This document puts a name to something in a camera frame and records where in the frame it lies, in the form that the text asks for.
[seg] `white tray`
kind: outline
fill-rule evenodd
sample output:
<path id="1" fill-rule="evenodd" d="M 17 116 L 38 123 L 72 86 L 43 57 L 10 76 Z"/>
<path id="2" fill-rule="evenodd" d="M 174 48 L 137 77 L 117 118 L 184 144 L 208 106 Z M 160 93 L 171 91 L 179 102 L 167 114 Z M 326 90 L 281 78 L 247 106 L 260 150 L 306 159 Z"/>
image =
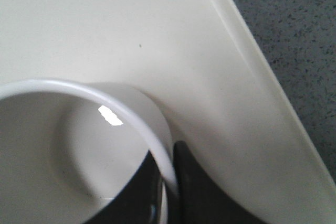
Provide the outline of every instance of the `white tray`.
<path id="1" fill-rule="evenodd" d="M 264 221 L 336 220 L 335 184 L 232 0 L 0 0 L 0 82 L 32 77 L 131 84 Z"/>

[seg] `mug rim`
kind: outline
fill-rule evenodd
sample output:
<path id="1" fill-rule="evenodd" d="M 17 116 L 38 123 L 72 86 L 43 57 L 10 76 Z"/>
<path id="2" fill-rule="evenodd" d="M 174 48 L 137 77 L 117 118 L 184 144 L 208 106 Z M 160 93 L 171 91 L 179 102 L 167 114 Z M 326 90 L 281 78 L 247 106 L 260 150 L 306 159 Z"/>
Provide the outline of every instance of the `mug rim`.
<path id="1" fill-rule="evenodd" d="M 177 179 L 170 158 L 170 150 L 132 109 L 119 99 L 86 84 L 60 79 L 26 79 L 0 86 L 0 101 L 28 93 L 61 93 L 83 98 L 104 105 L 122 116 L 141 135 L 153 155 L 160 174 L 170 191 L 178 197 Z"/>

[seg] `speckled floor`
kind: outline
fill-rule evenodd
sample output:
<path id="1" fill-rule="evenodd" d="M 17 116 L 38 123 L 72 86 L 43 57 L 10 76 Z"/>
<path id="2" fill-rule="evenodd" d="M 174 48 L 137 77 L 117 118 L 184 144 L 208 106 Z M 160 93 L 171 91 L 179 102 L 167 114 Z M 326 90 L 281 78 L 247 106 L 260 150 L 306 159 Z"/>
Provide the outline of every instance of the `speckled floor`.
<path id="1" fill-rule="evenodd" d="M 234 0 L 336 181 L 336 0 Z"/>

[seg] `mug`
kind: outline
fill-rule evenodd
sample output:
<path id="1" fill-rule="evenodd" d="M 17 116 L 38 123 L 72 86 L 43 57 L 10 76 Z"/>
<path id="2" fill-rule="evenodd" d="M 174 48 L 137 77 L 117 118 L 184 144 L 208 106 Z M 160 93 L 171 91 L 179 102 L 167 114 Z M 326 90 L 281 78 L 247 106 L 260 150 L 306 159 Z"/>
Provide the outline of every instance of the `mug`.
<path id="1" fill-rule="evenodd" d="M 168 124 L 137 89 L 56 79 L 5 84 L 0 222 L 82 223 L 113 200 L 148 150 L 177 196 Z"/>

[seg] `white mug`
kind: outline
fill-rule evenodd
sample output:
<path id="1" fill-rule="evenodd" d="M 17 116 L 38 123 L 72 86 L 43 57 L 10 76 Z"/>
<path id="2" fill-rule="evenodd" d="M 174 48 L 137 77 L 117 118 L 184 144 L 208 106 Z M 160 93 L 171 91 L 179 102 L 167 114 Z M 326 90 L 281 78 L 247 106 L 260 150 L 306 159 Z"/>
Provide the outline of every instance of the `white mug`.
<path id="1" fill-rule="evenodd" d="M 33 79 L 0 87 L 0 222 L 81 223 L 152 153 L 177 195 L 159 108 L 123 84 Z"/>

